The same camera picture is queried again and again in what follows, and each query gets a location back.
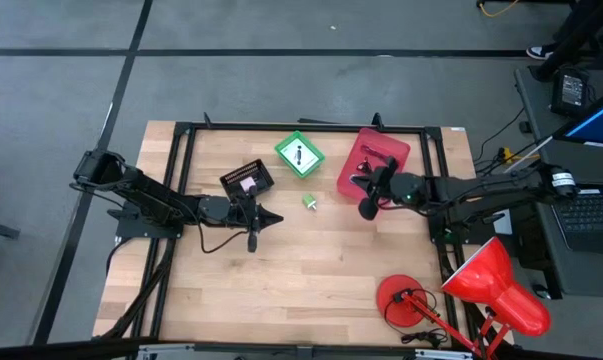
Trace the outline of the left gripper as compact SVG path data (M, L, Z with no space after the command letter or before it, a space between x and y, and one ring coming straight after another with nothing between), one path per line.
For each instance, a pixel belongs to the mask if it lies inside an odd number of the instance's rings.
M214 253L241 234L247 235L247 250L257 250L257 235L260 230L283 221L282 216L265 209L255 200L257 187L251 186L243 195L233 198L209 196L199 201L198 221L209 227L240 228L220 245L212 249L205 248L204 237L201 237L201 250Z

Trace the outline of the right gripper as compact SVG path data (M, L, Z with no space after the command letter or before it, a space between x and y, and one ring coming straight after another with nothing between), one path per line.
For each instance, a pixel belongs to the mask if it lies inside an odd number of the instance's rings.
M376 167L371 174L353 176L353 184L365 194L359 202L359 214L364 219L374 220L380 210L418 212L425 205L425 178L398 172L398 167L398 162L388 157L386 166Z

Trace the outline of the white product box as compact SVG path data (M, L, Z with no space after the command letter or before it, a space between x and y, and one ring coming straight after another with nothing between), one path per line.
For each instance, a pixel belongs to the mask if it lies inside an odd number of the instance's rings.
M283 147L280 153L299 173L306 172L318 161L318 157L299 139L295 139Z

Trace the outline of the pink translucent plastic bin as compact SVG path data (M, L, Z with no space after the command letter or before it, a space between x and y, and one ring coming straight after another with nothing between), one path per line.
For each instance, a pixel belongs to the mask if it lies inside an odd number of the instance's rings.
M348 198L360 201L364 191L356 187L350 178L354 175L371 174L378 166L386 166L387 158L393 157L402 170L411 147L402 142L371 129L359 131L348 158L337 180L337 191Z

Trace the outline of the black plastic basket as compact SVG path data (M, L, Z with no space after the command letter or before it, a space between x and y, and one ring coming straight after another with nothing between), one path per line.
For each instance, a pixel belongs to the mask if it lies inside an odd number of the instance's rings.
M240 185L240 181L248 176L254 178L257 186L253 187L249 193L245 193ZM254 160L221 176L220 183L229 198L250 195L257 196L268 191L275 184L261 159Z

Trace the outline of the green plastic basket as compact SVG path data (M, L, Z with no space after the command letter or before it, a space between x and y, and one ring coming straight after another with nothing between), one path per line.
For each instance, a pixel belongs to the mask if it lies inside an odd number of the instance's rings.
M309 176L325 160L325 155L300 131L294 131L274 150L299 178Z

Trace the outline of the yellow plug connector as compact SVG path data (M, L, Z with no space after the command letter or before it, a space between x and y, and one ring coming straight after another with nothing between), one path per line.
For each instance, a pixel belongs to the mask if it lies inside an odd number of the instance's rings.
M496 161L499 165L510 165L522 158L523 155L521 153L513 153L508 147L499 148L496 155Z

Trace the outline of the red desk lamp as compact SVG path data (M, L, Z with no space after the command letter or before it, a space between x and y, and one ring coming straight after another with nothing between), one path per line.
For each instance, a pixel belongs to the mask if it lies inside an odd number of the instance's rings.
M376 291L376 305L394 330L410 328L426 319L483 360L496 360L497 348L508 332L541 336L551 325L547 308L514 278L509 255L493 237L482 245L441 286L441 290L471 305L486 306L487 317L471 340L440 318L428 303L434 296L407 275L391 275Z

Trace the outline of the grey side desk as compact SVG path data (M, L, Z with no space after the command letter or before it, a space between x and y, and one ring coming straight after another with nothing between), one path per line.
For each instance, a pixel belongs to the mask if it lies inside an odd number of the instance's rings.
M540 82L529 68L514 72L517 90L535 139L545 140L568 121L550 111L552 84ZM572 172L579 185L603 185L603 148L552 140L540 149L543 161ZM547 283L559 296L563 294L603 297L603 254L570 249L549 205L537 204L547 253L551 262Z

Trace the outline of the person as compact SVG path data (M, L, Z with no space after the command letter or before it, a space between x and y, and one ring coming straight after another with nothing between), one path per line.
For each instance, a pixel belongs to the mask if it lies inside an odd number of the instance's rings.
M553 35L552 41L542 46L531 46L526 54L536 60L547 60L555 50L596 10L602 0L577 0L570 14ZM603 70L603 50L588 65L588 69Z

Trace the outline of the black power adapter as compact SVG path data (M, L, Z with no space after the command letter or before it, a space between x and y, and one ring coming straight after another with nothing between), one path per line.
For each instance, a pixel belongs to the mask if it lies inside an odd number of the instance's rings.
M588 75L581 70L561 69L555 74L550 111L563 115L578 115L587 100Z

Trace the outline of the black laptop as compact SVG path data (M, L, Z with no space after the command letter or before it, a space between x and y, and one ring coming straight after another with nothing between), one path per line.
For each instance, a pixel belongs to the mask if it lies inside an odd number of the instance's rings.
M570 250L603 254L603 187L582 189L552 210Z

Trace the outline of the monitor with blue screen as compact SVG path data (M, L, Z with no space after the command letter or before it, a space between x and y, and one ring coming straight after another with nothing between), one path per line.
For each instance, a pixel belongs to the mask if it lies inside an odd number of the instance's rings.
M603 147L603 97L552 134L558 141Z

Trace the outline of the black metal table frame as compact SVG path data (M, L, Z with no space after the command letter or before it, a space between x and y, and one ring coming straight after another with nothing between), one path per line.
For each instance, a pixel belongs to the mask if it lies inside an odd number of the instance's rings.
M255 253L236 232L188 228L177 241L167 288L152 295L140 331L193 343L311 344L394 347L398 334L376 307L378 283L414 277L430 291L442 282L439 253L426 218L406 210L362 219L354 200L337 191L338 175L357 137L355 125L304 124L302 133L325 155L297 177L274 147L290 124L197 121L178 135L174 121L151 121L136 164L162 179L168 164L189 194L222 193L220 177L261 159L275 182L260 196L284 220L263 230ZM307 209L311 194L317 209Z

